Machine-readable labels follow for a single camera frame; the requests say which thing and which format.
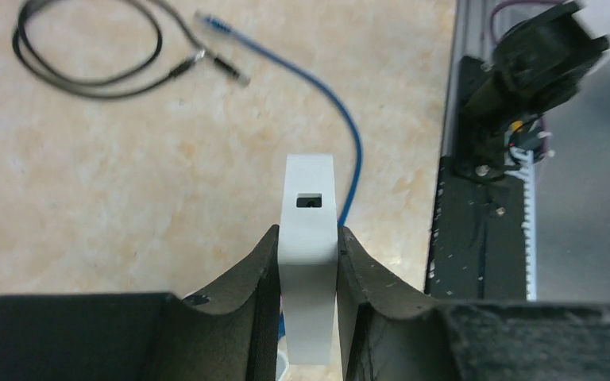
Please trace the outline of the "white power adapter box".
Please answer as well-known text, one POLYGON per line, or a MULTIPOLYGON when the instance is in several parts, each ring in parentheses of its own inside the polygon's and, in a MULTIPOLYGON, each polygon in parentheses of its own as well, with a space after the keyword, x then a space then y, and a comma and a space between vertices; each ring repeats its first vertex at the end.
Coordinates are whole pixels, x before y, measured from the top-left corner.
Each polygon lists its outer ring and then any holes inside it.
POLYGON ((277 259, 288 358, 296 365, 327 365, 338 271, 332 155, 288 155, 277 259))

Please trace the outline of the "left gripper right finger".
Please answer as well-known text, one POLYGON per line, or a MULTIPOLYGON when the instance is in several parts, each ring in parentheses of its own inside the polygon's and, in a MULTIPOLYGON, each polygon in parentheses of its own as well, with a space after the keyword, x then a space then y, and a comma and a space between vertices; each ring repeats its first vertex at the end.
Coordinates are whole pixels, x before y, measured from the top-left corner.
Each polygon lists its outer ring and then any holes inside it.
POLYGON ((440 301, 338 231, 346 380, 610 380, 610 304, 440 301))

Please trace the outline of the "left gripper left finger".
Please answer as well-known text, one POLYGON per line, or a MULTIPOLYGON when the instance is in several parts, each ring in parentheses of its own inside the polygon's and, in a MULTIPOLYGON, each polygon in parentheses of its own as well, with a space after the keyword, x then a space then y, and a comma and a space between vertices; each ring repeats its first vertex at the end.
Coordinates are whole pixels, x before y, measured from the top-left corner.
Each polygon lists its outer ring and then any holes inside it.
POLYGON ((275 379, 278 232, 185 298, 0 295, 0 380, 275 379))

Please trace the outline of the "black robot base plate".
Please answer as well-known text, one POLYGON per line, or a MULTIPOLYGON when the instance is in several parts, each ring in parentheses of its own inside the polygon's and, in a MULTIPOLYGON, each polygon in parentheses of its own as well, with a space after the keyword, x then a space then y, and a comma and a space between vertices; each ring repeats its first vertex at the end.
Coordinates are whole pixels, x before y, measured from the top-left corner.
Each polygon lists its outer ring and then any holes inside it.
POLYGON ((448 145, 439 161, 425 291, 438 299, 527 297, 524 183, 508 174, 510 148, 471 127, 465 101, 491 76, 464 56, 451 71, 448 145))

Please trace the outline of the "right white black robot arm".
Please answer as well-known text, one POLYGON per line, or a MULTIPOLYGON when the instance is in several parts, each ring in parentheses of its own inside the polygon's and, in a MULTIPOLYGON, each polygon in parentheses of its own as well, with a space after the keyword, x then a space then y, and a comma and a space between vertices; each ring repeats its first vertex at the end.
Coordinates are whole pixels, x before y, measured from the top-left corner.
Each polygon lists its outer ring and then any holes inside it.
POLYGON ((514 25, 491 54, 489 71, 461 59, 468 78, 457 101, 454 172, 481 183, 519 169, 506 164, 506 134, 526 134, 569 101, 580 81, 610 60, 610 1, 563 1, 514 25))

